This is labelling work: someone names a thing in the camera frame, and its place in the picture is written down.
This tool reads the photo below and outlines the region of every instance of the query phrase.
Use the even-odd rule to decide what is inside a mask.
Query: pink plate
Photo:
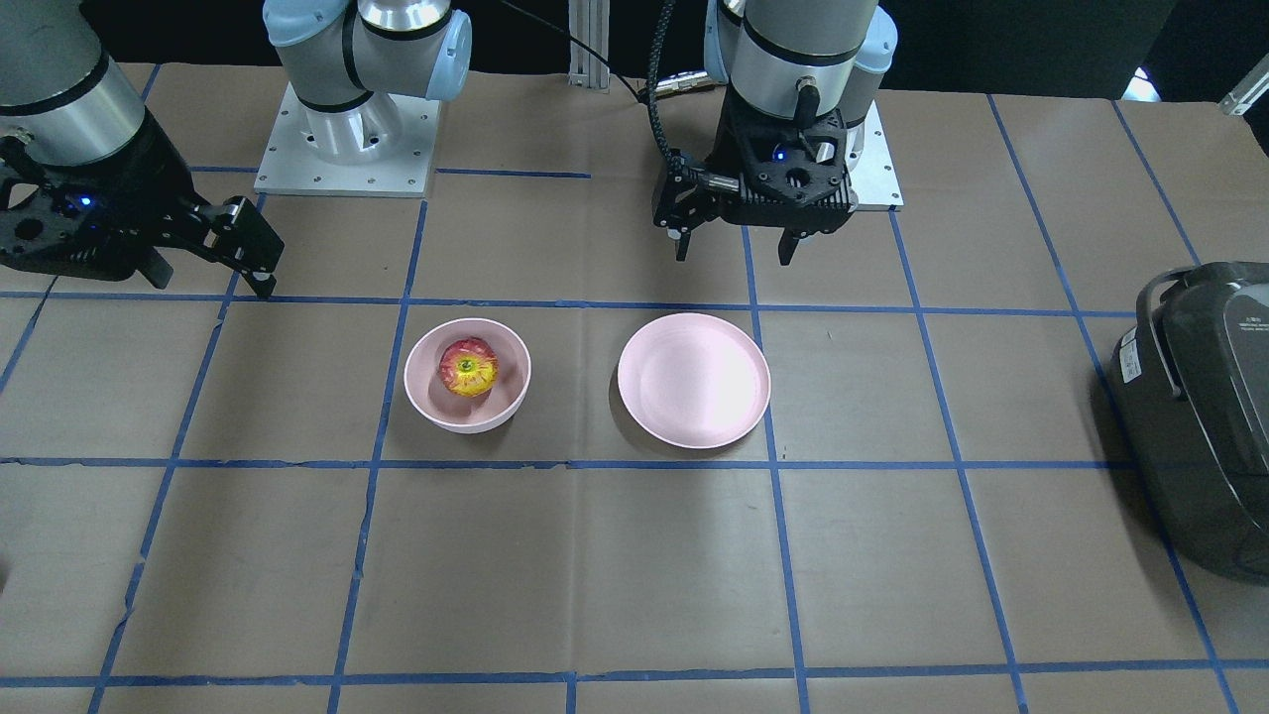
[[[772,374],[736,325],[699,312],[666,315],[626,342],[617,388],[634,421],[685,449],[717,449],[763,421]]]

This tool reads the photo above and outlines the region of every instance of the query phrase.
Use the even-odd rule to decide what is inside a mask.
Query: metal base plate
[[[308,146],[303,107],[287,85],[269,147],[255,176],[258,193],[283,195],[377,195],[421,198],[431,175],[440,101],[391,95],[401,112],[402,133],[391,153],[369,164],[324,161]]]
[[[863,131],[864,150],[859,162],[850,170],[850,188],[859,197],[858,211],[890,211],[904,207],[904,191],[898,189],[898,175],[890,157],[886,131],[881,126],[877,103],[868,108]]]

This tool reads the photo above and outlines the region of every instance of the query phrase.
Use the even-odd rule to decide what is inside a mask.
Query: black cable
[[[665,0],[665,4],[661,5],[661,15],[652,32],[652,49],[647,57],[647,120],[652,124],[652,138],[656,140],[656,147],[661,150],[661,156],[665,156],[665,162],[671,170],[678,170],[681,160],[670,151],[670,142],[665,138],[665,127],[661,126],[661,114],[656,109],[656,85],[661,81],[661,46],[665,44],[665,33],[670,28],[674,3],[675,0]]]
[[[631,95],[634,96],[636,101],[638,101],[640,104],[643,103],[643,100],[638,95],[638,91],[636,91],[634,88],[631,86],[631,82],[626,81],[626,77],[623,77],[622,75],[617,74],[617,71],[613,70],[613,66],[608,62],[608,58],[604,57],[604,56],[602,56],[599,52],[595,52],[594,49],[591,49],[589,44],[586,44],[585,42],[580,41],[576,37],[574,37],[572,34],[570,34],[569,30],[566,30],[566,29],[563,29],[563,28],[553,24],[551,20],[539,18],[538,15],[534,15],[533,13],[525,10],[524,8],[520,8],[519,5],[513,5],[508,0],[499,0],[499,3],[506,5],[508,8],[515,10],[516,13],[524,15],[525,18],[529,18],[530,20],[537,22],[538,24],[541,24],[541,25],[543,25],[543,27],[546,27],[548,29],[552,29],[552,30],[555,30],[555,32],[557,32],[557,33],[567,37],[570,42],[575,43],[577,47],[581,47],[582,49],[585,49],[586,52],[589,52],[591,57],[599,60],[600,63],[603,63],[605,67],[608,67],[608,72],[610,75],[613,75],[614,77],[617,77],[618,80],[621,80],[621,82],[626,85],[626,89],[631,90]]]

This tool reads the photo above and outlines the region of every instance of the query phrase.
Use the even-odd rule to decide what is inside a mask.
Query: pink bowl
[[[626,342],[617,389],[652,436],[684,449],[717,449],[763,421],[772,374],[744,330],[680,312],[652,320]]]
[[[440,354],[454,341],[478,336],[497,354],[497,380],[480,397],[459,397],[440,382]],[[462,317],[433,327],[410,350],[401,379],[410,405],[431,424],[457,434],[487,432],[515,415],[529,392],[533,364],[515,330],[483,317]]]

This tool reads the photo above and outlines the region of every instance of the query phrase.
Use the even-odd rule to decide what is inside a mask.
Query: apple
[[[497,354],[483,339],[467,336],[440,354],[438,373],[449,392],[459,397],[480,397],[497,380]]]

